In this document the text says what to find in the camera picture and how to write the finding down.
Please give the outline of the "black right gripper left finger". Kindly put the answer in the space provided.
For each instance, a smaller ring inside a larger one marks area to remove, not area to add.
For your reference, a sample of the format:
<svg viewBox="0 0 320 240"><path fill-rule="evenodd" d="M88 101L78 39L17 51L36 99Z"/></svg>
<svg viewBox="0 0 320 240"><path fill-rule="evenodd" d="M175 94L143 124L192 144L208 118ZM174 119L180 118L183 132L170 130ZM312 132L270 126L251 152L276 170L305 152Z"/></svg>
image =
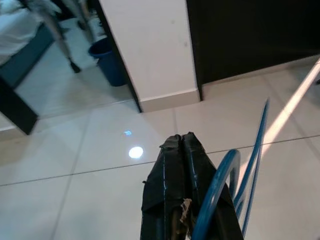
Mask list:
<svg viewBox="0 0 320 240"><path fill-rule="evenodd" d="M142 240L184 240L191 234L188 137L189 134L168 137L143 182Z"/></svg>

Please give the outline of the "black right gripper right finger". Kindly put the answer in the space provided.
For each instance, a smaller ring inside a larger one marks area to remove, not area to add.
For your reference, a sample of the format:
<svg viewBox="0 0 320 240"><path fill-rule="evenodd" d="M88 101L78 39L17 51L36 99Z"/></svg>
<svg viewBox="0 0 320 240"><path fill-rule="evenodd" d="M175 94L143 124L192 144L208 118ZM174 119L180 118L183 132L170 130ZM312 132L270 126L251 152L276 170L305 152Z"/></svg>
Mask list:
<svg viewBox="0 0 320 240"><path fill-rule="evenodd" d="M186 141L191 185L189 216L193 240L242 240L234 199L240 175L240 152L229 150L218 167L194 133Z"/></svg>

